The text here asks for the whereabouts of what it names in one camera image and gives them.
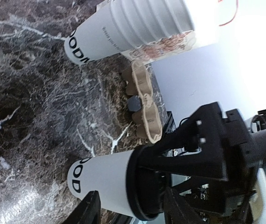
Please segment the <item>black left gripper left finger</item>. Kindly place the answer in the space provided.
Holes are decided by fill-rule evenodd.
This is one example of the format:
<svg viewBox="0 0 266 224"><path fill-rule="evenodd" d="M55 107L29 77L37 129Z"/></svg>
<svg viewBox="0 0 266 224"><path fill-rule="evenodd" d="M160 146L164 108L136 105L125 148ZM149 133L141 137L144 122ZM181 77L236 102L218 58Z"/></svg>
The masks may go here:
<svg viewBox="0 0 266 224"><path fill-rule="evenodd" d="M100 224L101 201L98 191L90 191L62 224Z"/></svg>

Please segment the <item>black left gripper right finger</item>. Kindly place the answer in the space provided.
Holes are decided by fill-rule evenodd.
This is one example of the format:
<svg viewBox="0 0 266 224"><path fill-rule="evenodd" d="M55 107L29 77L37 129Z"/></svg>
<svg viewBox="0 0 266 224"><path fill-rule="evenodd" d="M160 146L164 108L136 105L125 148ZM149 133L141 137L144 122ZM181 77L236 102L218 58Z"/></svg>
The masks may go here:
<svg viewBox="0 0 266 224"><path fill-rule="evenodd" d="M205 224L184 197L170 187L164 194L164 217L166 224Z"/></svg>

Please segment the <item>single white paper cup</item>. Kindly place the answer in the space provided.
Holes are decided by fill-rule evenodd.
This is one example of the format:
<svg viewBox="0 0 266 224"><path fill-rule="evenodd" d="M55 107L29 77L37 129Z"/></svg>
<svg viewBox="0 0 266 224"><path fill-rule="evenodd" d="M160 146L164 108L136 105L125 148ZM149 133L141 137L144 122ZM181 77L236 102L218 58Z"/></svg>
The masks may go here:
<svg viewBox="0 0 266 224"><path fill-rule="evenodd" d="M126 192L126 173L132 150L78 160L69 168L70 192L83 199L98 191L103 209L134 217Z"/></svg>

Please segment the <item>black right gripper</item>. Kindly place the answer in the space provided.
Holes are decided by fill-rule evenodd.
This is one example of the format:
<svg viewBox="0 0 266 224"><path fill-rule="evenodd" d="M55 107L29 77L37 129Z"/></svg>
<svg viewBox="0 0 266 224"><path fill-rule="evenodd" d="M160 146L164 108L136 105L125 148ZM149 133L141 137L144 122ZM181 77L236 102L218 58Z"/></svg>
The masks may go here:
<svg viewBox="0 0 266 224"><path fill-rule="evenodd" d="M191 190L217 180L216 213L236 218L249 202L259 169L266 176L266 123L249 133L238 110L223 118L217 102L199 107L175 131L144 149L138 165L171 173L168 189ZM170 149L200 148L197 154L164 157Z"/></svg>

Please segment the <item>single black cup lid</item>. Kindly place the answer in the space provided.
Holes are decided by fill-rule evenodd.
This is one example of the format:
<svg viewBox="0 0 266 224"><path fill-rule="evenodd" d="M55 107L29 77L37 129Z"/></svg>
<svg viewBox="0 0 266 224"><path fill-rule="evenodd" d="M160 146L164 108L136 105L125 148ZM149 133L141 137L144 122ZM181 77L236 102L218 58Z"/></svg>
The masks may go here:
<svg viewBox="0 0 266 224"><path fill-rule="evenodd" d="M172 184L170 174L141 167L138 160L146 146L132 151L126 168L126 195L133 215L142 221L152 221L164 212L166 187Z"/></svg>

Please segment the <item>printed paper takeout bag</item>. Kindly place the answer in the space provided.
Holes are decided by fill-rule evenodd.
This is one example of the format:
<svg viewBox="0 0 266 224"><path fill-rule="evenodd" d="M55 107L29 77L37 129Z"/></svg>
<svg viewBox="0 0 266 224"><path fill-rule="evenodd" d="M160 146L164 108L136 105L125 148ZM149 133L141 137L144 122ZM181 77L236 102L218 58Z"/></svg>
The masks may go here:
<svg viewBox="0 0 266 224"><path fill-rule="evenodd" d="M238 12L238 0L188 0L192 3L194 28L169 38L163 38L122 52L130 61L152 63L218 41L220 27L231 23Z"/></svg>

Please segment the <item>stack of white paper cups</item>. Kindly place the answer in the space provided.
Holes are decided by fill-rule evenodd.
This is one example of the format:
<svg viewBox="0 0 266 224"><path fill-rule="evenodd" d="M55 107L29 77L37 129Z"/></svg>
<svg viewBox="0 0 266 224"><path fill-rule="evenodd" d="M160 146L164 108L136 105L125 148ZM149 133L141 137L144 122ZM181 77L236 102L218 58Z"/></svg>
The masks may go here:
<svg viewBox="0 0 266 224"><path fill-rule="evenodd" d="M112 0L70 33L64 49L82 65L193 29L184 0Z"/></svg>

